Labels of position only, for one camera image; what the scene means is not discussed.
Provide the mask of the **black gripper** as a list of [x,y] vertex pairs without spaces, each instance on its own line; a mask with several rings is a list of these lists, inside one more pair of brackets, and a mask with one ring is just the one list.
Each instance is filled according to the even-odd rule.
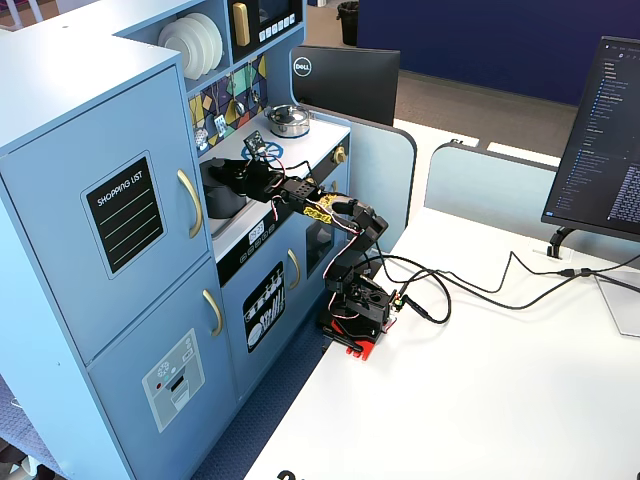
[[205,166],[210,176],[234,194],[256,201],[270,201],[286,179],[283,170],[271,169],[264,162],[252,161],[240,169],[239,160],[214,157]]

